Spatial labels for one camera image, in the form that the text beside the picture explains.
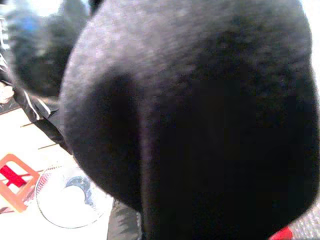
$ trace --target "electric fan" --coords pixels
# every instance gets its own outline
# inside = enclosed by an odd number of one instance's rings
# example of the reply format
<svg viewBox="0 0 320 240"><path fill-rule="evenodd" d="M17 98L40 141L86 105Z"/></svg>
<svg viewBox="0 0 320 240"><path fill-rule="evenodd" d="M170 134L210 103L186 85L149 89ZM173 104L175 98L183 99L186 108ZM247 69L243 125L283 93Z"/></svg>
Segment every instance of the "electric fan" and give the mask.
<svg viewBox="0 0 320 240"><path fill-rule="evenodd" d="M94 223L112 202L76 164L45 170L36 183L35 198L44 218L68 229Z"/></svg>

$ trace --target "black plush object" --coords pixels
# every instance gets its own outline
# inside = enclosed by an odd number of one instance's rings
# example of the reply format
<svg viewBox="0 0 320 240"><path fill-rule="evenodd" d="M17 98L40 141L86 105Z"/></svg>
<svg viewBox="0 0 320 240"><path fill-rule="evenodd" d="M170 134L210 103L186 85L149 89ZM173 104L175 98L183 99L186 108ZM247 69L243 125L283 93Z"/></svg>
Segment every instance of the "black plush object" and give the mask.
<svg viewBox="0 0 320 240"><path fill-rule="evenodd" d="M89 0L7 0L9 77L44 100L57 101L69 54L92 13Z"/></svg>
<svg viewBox="0 0 320 240"><path fill-rule="evenodd" d="M106 0L64 75L67 142L148 240L265 239L318 189L310 55L298 0Z"/></svg>

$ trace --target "red fabric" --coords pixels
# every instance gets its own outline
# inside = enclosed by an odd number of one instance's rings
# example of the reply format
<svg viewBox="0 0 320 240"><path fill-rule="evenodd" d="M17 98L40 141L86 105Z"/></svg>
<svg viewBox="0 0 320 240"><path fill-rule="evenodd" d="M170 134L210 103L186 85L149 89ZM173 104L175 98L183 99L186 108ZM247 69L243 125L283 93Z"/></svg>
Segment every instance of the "red fabric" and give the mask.
<svg viewBox="0 0 320 240"><path fill-rule="evenodd" d="M8 182L9 185L14 184L18 188L20 188L21 186L23 186L27 183L25 180L22 179L22 177L20 177L18 174L16 174L14 171L12 171L11 168L9 168L7 165L4 165L0 169L0 174L5 176L5 178L9 180L9 182Z"/></svg>
<svg viewBox="0 0 320 240"><path fill-rule="evenodd" d="M269 240L291 240L293 234L289 227L285 227L274 234Z"/></svg>

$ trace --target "black fabric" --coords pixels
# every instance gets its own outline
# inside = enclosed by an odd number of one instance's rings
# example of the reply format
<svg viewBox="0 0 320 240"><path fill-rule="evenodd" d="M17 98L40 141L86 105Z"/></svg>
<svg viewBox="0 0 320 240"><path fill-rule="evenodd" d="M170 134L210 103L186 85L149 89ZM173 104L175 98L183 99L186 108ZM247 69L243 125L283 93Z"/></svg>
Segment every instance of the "black fabric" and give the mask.
<svg viewBox="0 0 320 240"><path fill-rule="evenodd" d="M141 215L114 200L108 224L107 240L144 240Z"/></svg>
<svg viewBox="0 0 320 240"><path fill-rule="evenodd" d="M69 57L63 131L148 240L266 239L318 190L310 56L298 0L105 0Z"/></svg>
<svg viewBox="0 0 320 240"><path fill-rule="evenodd" d="M46 111L40 111L37 108L34 100L29 97L31 106L35 111L31 108L23 89L14 87L13 90L13 97L15 101L22 108L29 121L36 125L41 131L43 131L50 140L52 140L56 144L59 144L60 147L71 154L72 151L68 148L67 144L65 143L64 137L59 130L61 128L59 112L57 110L53 111L50 115L46 116L47 118L45 118L43 115L46 115Z"/></svg>
<svg viewBox="0 0 320 240"><path fill-rule="evenodd" d="M52 114L58 111L59 105L55 104L48 104L41 101L38 98L32 98L32 103L35 105L36 109L41 113L41 115L48 119Z"/></svg>

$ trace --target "white floor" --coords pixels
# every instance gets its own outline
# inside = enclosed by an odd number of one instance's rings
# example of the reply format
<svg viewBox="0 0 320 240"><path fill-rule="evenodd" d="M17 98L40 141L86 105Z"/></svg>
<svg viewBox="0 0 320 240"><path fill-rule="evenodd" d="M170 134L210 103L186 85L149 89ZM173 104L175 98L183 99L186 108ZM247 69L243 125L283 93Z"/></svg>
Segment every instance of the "white floor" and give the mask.
<svg viewBox="0 0 320 240"><path fill-rule="evenodd" d="M0 115L0 159L13 153L36 171L45 170L56 160L73 161L58 145L39 150L53 142L34 125L21 127L28 123L29 120L21 109ZM23 174L18 167L10 167ZM0 197L0 208L4 206L6 202ZM34 200L23 213L0 214L0 239L91 240L94 236L95 240L106 240L112 199L108 206L106 213L95 223L77 229L65 229L48 222Z"/></svg>

